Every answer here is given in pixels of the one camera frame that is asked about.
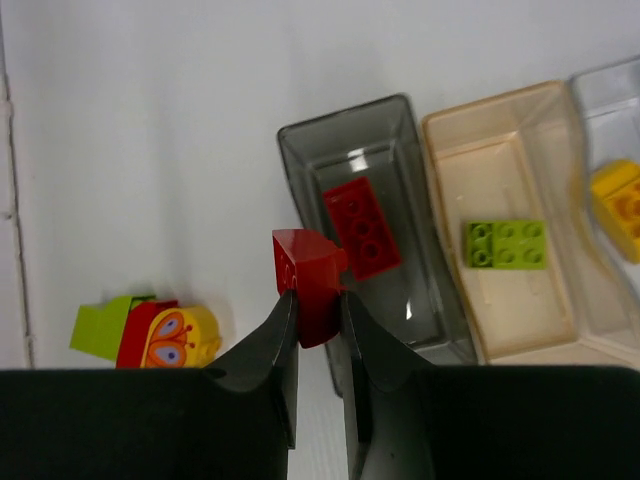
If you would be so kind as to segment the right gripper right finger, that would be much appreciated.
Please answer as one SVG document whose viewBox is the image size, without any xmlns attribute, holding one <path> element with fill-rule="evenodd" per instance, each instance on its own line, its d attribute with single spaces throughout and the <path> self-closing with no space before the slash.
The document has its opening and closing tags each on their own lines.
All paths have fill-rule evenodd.
<svg viewBox="0 0 640 480">
<path fill-rule="evenodd" d="M 341 348 L 353 479 L 635 479 L 639 374 L 436 366 L 347 292 Z"/>
</svg>

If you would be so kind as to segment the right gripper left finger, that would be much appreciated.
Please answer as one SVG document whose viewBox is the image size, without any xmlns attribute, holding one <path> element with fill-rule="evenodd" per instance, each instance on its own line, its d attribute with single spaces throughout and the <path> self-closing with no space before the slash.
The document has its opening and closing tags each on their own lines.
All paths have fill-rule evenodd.
<svg viewBox="0 0 640 480">
<path fill-rule="evenodd" d="M 8 370 L 5 479 L 283 479 L 295 446 L 298 301 L 203 368 Z"/>
</svg>

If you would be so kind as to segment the red round lego brick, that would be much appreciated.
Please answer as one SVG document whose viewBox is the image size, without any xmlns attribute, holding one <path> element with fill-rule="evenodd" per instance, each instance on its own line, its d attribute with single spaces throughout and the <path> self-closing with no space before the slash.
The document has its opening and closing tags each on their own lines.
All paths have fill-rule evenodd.
<svg viewBox="0 0 640 480">
<path fill-rule="evenodd" d="M 277 291 L 293 290 L 297 296 L 300 345 L 313 348 L 328 342 L 340 330 L 345 251 L 314 230 L 274 230 L 272 239 Z"/>
</svg>

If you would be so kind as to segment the lime green lego brick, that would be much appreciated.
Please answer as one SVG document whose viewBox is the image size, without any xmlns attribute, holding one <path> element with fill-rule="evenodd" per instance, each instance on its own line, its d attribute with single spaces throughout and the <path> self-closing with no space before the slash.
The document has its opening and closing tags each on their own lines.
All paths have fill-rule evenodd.
<svg viewBox="0 0 640 480">
<path fill-rule="evenodd" d="M 464 245 L 469 268 L 546 268 L 546 227 L 539 220 L 470 221 L 465 225 Z"/>
</svg>

